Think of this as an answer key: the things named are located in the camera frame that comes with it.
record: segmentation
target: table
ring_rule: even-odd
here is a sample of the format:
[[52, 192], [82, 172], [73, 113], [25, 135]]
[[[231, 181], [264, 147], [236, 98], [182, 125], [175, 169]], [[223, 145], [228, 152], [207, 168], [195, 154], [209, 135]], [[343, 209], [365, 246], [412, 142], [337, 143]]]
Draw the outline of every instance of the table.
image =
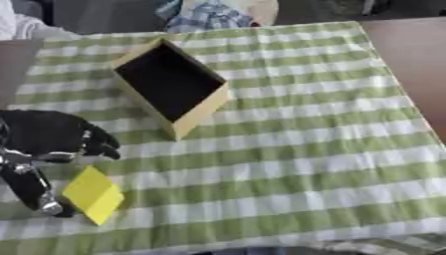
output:
[[40, 40], [0, 41], [0, 109], [11, 103], [17, 87], [25, 82], [26, 71], [41, 47]]
[[373, 45], [446, 141], [446, 18], [363, 22]]

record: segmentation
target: yellow foam block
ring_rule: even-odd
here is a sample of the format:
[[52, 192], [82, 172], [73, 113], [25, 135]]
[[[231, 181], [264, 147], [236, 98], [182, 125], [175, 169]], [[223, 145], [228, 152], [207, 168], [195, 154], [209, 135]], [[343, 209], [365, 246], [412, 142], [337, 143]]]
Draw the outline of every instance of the yellow foam block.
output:
[[106, 222], [123, 201], [117, 185], [91, 165], [65, 188], [63, 195], [97, 225]]

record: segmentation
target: robotic hand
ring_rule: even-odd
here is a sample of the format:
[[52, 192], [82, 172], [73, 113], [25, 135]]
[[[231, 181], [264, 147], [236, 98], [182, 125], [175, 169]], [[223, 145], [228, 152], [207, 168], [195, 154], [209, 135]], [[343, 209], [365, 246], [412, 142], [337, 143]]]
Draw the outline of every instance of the robotic hand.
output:
[[32, 210], [71, 217], [34, 161], [67, 163], [77, 154], [119, 159], [116, 139], [82, 118], [59, 112], [0, 111], [0, 176]]

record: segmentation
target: checkered tablecloth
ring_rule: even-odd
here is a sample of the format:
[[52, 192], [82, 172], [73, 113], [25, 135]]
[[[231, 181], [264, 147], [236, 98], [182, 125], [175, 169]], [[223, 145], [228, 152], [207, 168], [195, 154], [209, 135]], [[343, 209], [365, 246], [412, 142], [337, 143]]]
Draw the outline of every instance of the checkered tablecloth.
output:
[[[107, 64], [158, 37], [231, 87], [232, 101], [177, 142]], [[446, 150], [357, 23], [47, 41], [11, 108], [75, 114], [112, 132], [121, 160], [44, 171], [60, 190], [93, 163], [125, 201], [97, 227], [81, 214], [33, 214], [1, 184], [2, 254], [266, 245], [425, 254], [443, 240], [394, 237], [446, 229]]]

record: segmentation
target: open box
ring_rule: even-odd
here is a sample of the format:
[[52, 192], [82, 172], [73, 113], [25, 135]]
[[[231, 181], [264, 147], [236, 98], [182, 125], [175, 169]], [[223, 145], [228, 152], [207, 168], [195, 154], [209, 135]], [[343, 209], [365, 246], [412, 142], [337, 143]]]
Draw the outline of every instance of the open box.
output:
[[179, 140], [229, 100], [227, 82], [165, 39], [111, 62], [121, 88]]

